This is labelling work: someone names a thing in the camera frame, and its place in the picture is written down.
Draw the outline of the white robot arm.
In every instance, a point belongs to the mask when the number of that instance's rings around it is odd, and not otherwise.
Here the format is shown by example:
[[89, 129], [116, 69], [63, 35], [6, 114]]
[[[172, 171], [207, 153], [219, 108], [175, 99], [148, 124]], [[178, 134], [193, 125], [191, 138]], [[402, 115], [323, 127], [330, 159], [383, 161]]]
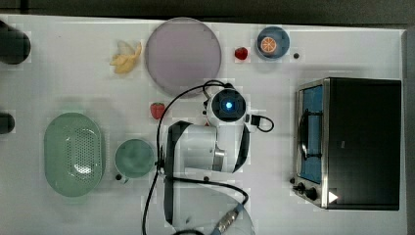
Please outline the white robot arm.
[[186, 174], [189, 168], [234, 173], [245, 163], [250, 147], [246, 100], [226, 84], [207, 99], [205, 109], [206, 125], [180, 120], [163, 140], [165, 220], [183, 234], [254, 235], [243, 202], [220, 192], [218, 182]]

